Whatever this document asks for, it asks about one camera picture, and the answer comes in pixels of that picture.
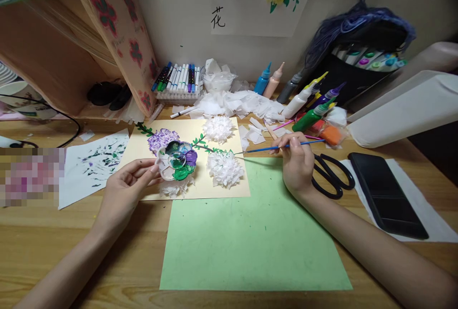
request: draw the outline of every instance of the scissors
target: scissors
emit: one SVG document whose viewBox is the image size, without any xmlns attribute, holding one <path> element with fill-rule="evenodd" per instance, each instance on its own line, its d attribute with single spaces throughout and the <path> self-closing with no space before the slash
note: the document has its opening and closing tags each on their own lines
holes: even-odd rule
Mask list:
<svg viewBox="0 0 458 309">
<path fill-rule="evenodd" d="M 331 158 L 330 156 L 328 156 L 326 154 L 321 154 L 320 156 L 318 156 L 316 154 L 314 154 L 314 155 L 315 155 L 315 160 L 318 161 L 318 163 L 324 168 L 324 170 L 322 170 L 317 164 L 315 164 L 313 166 L 313 168 L 319 174 L 321 174 L 323 176 L 323 178 L 326 179 L 334 187 L 334 189 L 337 191 L 337 193 L 336 194 L 332 194 L 332 193 L 326 191 L 320 185 L 318 185 L 318 183 L 312 177 L 312 184 L 318 191 L 320 191 L 322 194 L 324 194 L 328 198 L 340 199 L 344 195 L 344 192 L 343 192 L 342 189 L 351 190 L 351 189 L 354 188 L 354 178 L 353 178 L 352 174 L 350 173 L 350 171 L 348 170 L 348 168 L 346 168 L 343 164 L 341 164 L 336 159 Z M 347 177 L 348 185 L 345 184 L 342 180 L 340 180 L 340 178 L 329 168 L 329 166 L 326 164 L 326 162 L 324 162 L 325 160 L 333 163 L 334 165 L 336 165 L 338 168 L 340 168 L 342 170 L 342 172 Z"/>
</svg>

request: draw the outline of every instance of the wall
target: wall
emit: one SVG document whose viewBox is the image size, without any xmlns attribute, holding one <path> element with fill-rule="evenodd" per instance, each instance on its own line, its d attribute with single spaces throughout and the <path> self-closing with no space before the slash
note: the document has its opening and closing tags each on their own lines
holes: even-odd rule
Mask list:
<svg viewBox="0 0 458 309">
<path fill-rule="evenodd" d="M 255 82 L 269 61 L 277 69 L 285 61 L 282 81 L 303 64 L 303 53 L 320 22 L 349 10 L 358 0 L 308 0 L 291 38 L 223 36 L 210 34 L 210 0 L 140 0 L 153 49 L 160 65 L 167 61 L 204 65 L 208 58 L 235 66 L 237 73 Z M 413 24 L 417 39 L 406 57 L 458 32 L 458 0 L 366 0 L 386 6 Z"/>
</svg>

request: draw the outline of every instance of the paintbrush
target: paintbrush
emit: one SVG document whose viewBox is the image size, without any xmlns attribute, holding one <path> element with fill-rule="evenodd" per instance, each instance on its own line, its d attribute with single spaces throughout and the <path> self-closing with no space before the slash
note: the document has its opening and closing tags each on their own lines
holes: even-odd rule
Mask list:
<svg viewBox="0 0 458 309">
<path fill-rule="evenodd" d="M 323 141 L 324 141 L 324 140 L 307 141 L 307 142 L 302 142 L 301 144 L 312 144 L 312 143 L 323 142 Z M 286 146 L 283 146 L 282 148 L 289 148 L 289 147 L 290 147 L 290 145 L 287 144 Z M 235 153 L 234 155 L 237 155 L 237 154 L 244 154 L 244 153 L 261 152 L 261 151 L 264 151 L 264 150 L 272 150 L 272 149 L 279 149 L 279 148 L 278 148 L 278 147 L 261 148 L 261 149 L 255 149 L 255 150 L 252 150 L 252 151 L 247 151 L 247 152 Z"/>
</svg>

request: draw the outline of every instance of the black cable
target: black cable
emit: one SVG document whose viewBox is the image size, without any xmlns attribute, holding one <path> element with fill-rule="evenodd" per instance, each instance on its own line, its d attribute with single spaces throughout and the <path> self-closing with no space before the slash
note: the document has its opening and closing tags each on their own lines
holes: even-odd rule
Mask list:
<svg viewBox="0 0 458 309">
<path fill-rule="evenodd" d="M 18 99 L 25 99 L 25 100 L 30 100 L 30 101 L 33 101 L 33 102 L 37 102 L 37 103 L 39 103 L 39 104 L 46 105 L 47 107 L 49 107 L 49 108 L 51 108 L 51 109 L 57 111 L 58 113 L 64 115 L 64 116 L 67 117 L 67 118 L 70 118 L 72 121 L 74 121 L 74 122 L 76 123 L 76 125 L 78 126 L 78 130 L 76 131 L 76 134 L 73 135 L 73 137 L 72 137 L 70 140 L 68 140 L 67 142 L 61 144 L 61 145 L 58 146 L 57 148 L 65 147 L 66 145 L 68 145 L 71 141 L 73 141 L 73 140 L 80 134 L 81 126 L 80 126 L 80 124 L 79 124 L 74 118 L 70 117 L 70 116 L 67 115 L 66 113 L 63 113 L 62 111 L 59 111 L 59 110 L 54 109 L 52 106 L 50 106 L 50 105 L 47 104 L 47 103 L 43 103 L 43 102 L 40 102 L 39 100 L 32 99 L 32 98 L 18 97 L 18 96 L 13 96 L 13 95 L 9 95 L 9 94 L 1 94 L 1 93 L 0 93 L 0 96 L 11 97 L 11 98 L 18 98 Z"/>
</svg>

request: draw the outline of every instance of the purple paint bottle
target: purple paint bottle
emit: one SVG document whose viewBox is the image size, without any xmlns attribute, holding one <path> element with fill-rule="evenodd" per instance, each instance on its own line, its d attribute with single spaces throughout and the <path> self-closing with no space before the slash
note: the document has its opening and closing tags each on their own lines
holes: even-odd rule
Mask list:
<svg viewBox="0 0 458 309">
<path fill-rule="evenodd" d="M 329 90 L 324 96 L 321 96 L 320 98 L 318 98 L 312 104 L 312 106 L 309 108 L 309 110 L 312 110 L 312 109 L 316 108 L 318 105 L 324 104 L 324 103 L 330 101 L 332 98 L 337 97 L 339 95 L 339 93 L 340 93 L 340 90 L 342 89 L 342 87 L 345 86 L 346 83 L 347 82 L 342 83 L 341 85 L 337 86 L 335 89 Z"/>
</svg>

